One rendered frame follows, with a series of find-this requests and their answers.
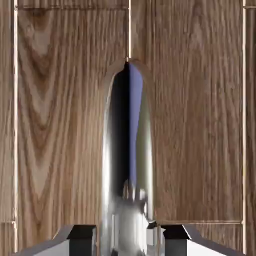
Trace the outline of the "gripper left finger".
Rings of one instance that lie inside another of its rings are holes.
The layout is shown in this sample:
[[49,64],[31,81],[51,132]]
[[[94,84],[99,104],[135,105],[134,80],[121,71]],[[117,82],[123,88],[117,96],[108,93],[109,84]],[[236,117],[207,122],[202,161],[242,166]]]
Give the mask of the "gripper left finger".
[[98,256],[96,225],[66,225],[55,237],[11,256]]

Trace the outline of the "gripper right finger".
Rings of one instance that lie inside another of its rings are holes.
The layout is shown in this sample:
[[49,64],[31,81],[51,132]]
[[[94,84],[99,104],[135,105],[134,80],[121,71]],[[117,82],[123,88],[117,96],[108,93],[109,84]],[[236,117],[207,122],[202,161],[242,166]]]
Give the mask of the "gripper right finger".
[[159,256],[246,256],[240,251],[205,239],[190,224],[162,225]]

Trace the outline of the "curved shiny metal handle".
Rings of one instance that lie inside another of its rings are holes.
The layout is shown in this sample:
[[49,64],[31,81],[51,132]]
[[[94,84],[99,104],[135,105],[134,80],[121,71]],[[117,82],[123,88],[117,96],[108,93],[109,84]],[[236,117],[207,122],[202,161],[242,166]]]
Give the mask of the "curved shiny metal handle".
[[162,256],[150,73],[133,58],[104,79],[100,256]]

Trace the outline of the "wooden drawer front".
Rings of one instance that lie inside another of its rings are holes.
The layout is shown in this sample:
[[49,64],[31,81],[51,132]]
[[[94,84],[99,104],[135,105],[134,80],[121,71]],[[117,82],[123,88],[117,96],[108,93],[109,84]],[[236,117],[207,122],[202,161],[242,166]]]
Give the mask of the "wooden drawer front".
[[156,219],[256,256],[256,0],[0,0],[0,256],[99,224],[103,80],[126,56]]

